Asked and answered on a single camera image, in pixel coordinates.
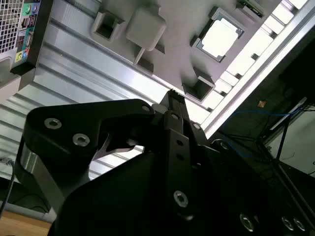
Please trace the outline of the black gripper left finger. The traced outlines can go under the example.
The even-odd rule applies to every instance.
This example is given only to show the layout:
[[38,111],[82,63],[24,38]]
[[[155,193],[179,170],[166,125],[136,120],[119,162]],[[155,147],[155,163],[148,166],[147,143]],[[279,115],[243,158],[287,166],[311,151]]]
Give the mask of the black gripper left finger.
[[25,121],[17,178],[57,213],[75,190],[145,153],[190,157],[173,90],[156,105],[140,99],[39,107]]

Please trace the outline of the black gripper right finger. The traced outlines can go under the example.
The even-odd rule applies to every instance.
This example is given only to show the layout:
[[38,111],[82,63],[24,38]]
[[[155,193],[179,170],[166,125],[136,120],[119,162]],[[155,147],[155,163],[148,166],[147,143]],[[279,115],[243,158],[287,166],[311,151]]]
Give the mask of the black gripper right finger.
[[193,165],[200,165],[205,170],[216,166],[220,153],[208,146],[208,141],[201,126],[190,120],[185,98],[173,91],[173,110],[183,119],[184,135],[189,139],[190,159]]

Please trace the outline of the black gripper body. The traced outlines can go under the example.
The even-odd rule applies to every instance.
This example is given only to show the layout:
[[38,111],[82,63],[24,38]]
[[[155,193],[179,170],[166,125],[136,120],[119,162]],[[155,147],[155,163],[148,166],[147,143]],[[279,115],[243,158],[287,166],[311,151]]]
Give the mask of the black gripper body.
[[51,236],[312,236],[282,182],[270,186],[229,144],[192,157],[141,154],[75,190]]

